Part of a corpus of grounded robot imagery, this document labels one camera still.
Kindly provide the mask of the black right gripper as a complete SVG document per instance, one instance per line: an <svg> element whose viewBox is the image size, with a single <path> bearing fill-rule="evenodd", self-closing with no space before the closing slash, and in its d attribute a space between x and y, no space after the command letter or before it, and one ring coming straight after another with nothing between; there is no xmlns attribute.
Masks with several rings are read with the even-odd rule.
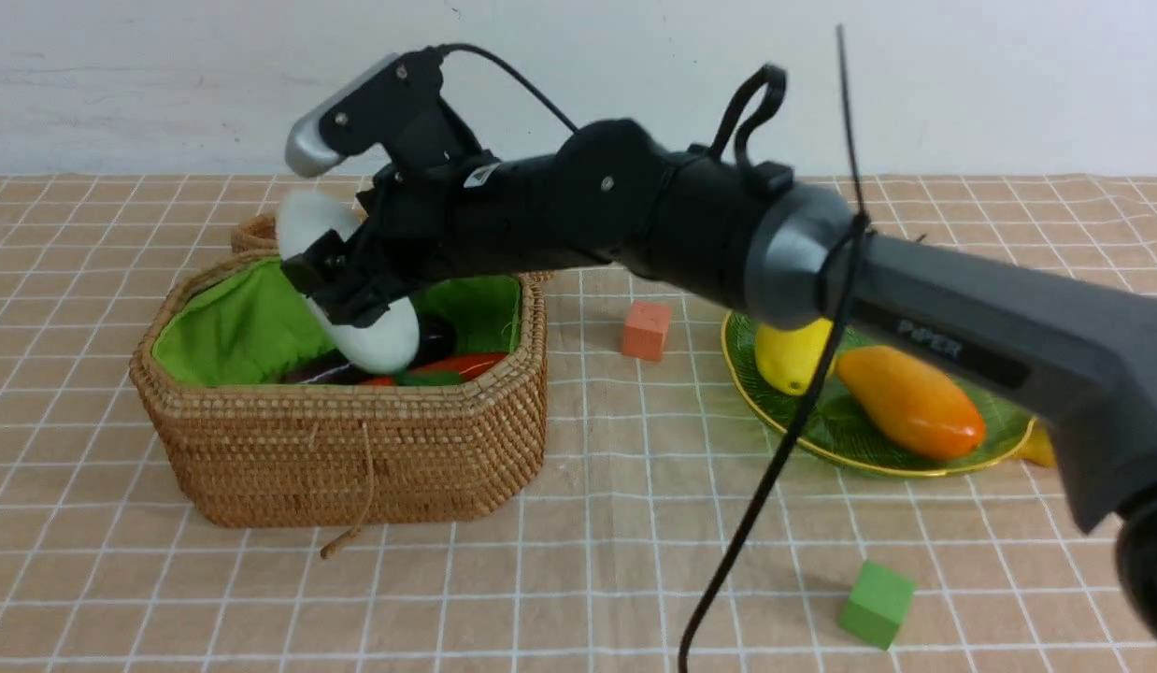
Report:
<svg viewBox="0 0 1157 673"><path fill-rule="evenodd" d="M330 229L280 268L330 324L368 328L445 280L607 265L633 247L636 225L600 180L557 154L417 176L385 167L358 194L353 239Z"/></svg>

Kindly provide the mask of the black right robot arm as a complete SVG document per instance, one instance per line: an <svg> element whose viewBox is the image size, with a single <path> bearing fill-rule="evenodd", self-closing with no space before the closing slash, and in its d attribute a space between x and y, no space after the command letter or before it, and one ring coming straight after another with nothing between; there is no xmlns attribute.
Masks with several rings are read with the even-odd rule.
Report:
<svg viewBox="0 0 1157 673"><path fill-rule="evenodd" d="M868 232L834 188L753 191L633 120L587 124L557 153L498 162L442 126L393 153L348 242L305 244L288 278L336 324L445 279L622 265L793 330L850 301L853 328L1036 414L1071 517L1121 517L1122 591L1157 639L1157 297Z"/></svg>

